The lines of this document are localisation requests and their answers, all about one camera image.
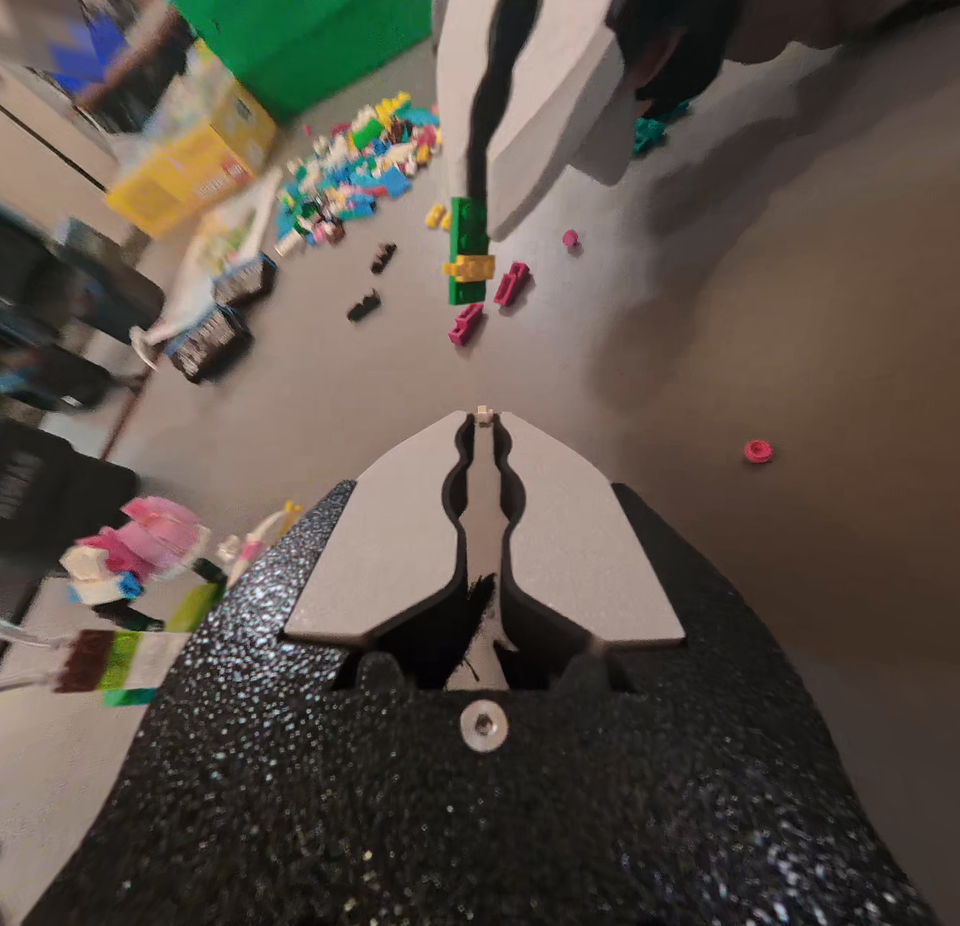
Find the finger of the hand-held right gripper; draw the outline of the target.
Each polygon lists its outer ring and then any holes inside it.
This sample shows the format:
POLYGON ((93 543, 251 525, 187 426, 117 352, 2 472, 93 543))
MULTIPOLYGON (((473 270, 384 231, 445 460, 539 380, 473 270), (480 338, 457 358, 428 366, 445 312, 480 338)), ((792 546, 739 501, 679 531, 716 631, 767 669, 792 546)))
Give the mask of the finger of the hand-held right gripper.
POLYGON ((538 0, 486 149, 487 231, 507 238, 567 167, 615 186, 631 158, 633 94, 614 21, 627 0, 538 0))
POLYGON ((488 150, 502 120, 510 75, 497 69, 503 0, 431 0, 438 116, 453 197, 486 200, 488 150))

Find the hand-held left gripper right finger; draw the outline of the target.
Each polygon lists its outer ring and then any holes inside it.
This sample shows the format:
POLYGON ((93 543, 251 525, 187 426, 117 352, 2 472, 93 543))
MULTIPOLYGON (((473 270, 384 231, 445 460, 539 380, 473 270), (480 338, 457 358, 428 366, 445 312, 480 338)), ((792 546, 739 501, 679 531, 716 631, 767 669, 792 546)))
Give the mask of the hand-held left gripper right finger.
POLYGON ((495 427, 503 626, 522 649, 676 646, 687 634, 607 477, 514 413, 495 427))

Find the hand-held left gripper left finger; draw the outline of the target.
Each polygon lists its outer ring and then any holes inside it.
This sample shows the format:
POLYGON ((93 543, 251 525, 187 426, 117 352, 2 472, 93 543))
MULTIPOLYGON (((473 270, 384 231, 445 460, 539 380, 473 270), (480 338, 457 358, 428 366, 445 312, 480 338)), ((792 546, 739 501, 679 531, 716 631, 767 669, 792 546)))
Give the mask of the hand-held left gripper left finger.
POLYGON ((359 476, 286 622, 288 638, 369 645, 456 588, 466 569, 457 489, 473 424, 462 410, 444 416, 359 476))

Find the multicolour lego wing assembly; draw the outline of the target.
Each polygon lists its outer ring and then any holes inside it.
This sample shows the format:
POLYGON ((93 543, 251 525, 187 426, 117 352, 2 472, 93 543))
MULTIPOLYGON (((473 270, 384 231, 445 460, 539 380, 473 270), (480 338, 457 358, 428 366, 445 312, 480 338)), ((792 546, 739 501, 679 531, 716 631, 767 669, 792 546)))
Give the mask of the multicolour lego wing assembly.
MULTIPOLYGON (((487 209, 483 200, 470 197, 454 197, 450 202, 451 225, 449 229, 449 257, 457 255, 490 254, 487 235, 487 209)), ((482 302, 486 296, 486 283, 458 283, 447 277, 448 303, 464 306, 482 302)))

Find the lego flower model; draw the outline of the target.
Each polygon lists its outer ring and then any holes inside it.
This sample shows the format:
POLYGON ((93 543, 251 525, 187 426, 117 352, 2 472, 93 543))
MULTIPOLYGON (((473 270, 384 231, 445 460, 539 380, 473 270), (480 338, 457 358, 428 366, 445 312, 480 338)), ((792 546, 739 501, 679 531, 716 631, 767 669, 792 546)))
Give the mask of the lego flower model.
POLYGON ((59 559, 70 604, 102 625, 44 635, 2 621, 2 644, 44 656, 39 669, 2 678, 2 693, 44 688, 95 694, 110 708, 150 704, 191 635, 297 523, 288 501, 214 549, 198 515, 171 500, 136 497, 120 527, 74 542, 59 559))

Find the person's right forearm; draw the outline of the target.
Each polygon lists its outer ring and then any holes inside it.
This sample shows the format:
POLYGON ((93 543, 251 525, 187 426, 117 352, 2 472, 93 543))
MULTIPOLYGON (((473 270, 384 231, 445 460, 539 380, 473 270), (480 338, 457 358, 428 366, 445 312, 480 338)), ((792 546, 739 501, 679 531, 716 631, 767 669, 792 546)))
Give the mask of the person's right forearm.
POLYGON ((742 0, 724 57, 759 64, 792 42, 814 49, 834 47, 869 32, 915 1, 919 0, 742 0))

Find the teal lego wedge pieces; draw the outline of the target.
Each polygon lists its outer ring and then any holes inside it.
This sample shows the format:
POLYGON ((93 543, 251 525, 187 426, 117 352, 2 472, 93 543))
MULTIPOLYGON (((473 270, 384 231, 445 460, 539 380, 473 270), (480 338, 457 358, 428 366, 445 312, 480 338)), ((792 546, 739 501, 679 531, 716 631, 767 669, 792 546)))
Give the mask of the teal lego wedge pieces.
POLYGON ((676 104, 666 100, 657 101, 635 120, 631 156, 640 159, 667 140, 667 130, 690 113, 692 101, 676 104))

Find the pile of mixed lego bricks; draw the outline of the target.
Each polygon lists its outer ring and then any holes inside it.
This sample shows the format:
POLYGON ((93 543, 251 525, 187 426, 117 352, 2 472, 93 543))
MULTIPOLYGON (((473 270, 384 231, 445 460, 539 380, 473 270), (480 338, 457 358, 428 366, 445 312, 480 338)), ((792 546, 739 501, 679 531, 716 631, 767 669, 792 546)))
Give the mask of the pile of mixed lego bricks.
POLYGON ((338 245, 349 224, 372 219, 382 200, 406 195, 442 151, 439 111, 400 91, 328 133, 304 126, 310 146, 284 164, 275 194, 275 255, 338 245))

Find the white lego picture sheet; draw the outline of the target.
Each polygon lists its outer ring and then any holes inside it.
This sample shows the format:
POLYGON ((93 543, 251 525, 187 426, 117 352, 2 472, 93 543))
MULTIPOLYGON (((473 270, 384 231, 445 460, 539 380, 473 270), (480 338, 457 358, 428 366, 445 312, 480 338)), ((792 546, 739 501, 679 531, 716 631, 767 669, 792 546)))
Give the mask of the white lego picture sheet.
POLYGON ((182 333, 206 315, 215 281, 260 255, 282 177, 276 166, 201 217, 164 306, 163 336, 182 333))

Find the yellow lego box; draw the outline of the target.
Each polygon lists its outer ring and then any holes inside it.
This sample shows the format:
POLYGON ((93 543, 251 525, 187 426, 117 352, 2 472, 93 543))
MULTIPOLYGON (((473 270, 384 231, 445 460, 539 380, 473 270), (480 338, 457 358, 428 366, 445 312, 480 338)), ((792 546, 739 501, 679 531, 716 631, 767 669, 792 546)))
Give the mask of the yellow lego box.
POLYGON ((149 140, 138 161, 106 189, 103 203, 159 240, 254 180, 277 132, 258 100, 228 80, 209 109, 186 118, 166 137, 156 134, 149 140))

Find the person's right hand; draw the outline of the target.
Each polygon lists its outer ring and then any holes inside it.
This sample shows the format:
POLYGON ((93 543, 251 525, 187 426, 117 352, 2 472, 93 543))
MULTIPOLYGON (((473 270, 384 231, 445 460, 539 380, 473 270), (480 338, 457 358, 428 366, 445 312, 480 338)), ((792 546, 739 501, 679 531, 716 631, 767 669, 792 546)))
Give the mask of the person's right hand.
POLYGON ((630 67, 630 90, 635 92, 645 88, 676 52, 688 29, 674 27, 658 32, 649 38, 640 49, 630 67))

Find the stack of green bins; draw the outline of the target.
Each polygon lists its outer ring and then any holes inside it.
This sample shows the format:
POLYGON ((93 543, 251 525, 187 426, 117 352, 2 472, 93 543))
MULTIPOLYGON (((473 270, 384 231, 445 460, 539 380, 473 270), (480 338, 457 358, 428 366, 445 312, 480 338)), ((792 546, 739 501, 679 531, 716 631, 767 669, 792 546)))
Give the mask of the stack of green bins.
POLYGON ((172 0, 235 80, 285 124, 431 32, 431 0, 172 0))

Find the black battery with blue edge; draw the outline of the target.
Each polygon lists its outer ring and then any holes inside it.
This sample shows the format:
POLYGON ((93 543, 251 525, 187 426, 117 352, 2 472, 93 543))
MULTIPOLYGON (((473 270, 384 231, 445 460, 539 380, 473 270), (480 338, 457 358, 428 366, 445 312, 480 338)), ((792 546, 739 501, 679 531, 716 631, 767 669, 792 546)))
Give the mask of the black battery with blue edge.
POLYGON ((216 277, 212 283, 213 302, 223 308, 243 310, 270 296, 279 268, 265 253, 240 263, 216 277))
POLYGON ((215 305, 165 347, 165 355, 187 382, 200 385, 229 371, 252 348, 255 338, 244 315, 215 305))

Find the black charger case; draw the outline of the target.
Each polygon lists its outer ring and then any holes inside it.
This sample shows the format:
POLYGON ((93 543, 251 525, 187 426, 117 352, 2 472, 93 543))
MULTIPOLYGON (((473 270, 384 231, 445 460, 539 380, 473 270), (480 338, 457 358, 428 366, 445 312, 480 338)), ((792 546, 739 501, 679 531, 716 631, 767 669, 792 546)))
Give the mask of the black charger case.
POLYGON ((71 217, 55 241, 55 255, 69 274, 77 319, 132 345, 132 331, 145 331, 160 318, 166 302, 162 287, 130 265, 114 240, 71 217))
POLYGON ((139 494, 131 469, 79 453, 68 440, 1 422, 2 565, 45 568, 76 540, 126 522, 139 494))

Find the blue plastic bin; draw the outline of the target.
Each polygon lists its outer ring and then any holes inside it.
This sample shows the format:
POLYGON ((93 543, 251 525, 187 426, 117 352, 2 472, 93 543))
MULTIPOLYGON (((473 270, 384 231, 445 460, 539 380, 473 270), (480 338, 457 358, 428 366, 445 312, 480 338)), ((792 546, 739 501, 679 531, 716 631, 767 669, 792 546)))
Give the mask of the blue plastic bin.
POLYGON ((104 12, 87 16, 70 27, 74 39, 54 45, 54 70, 50 77, 64 91, 76 94, 90 85, 101 84, 110 64, 126 48, 124 32, 104 12))

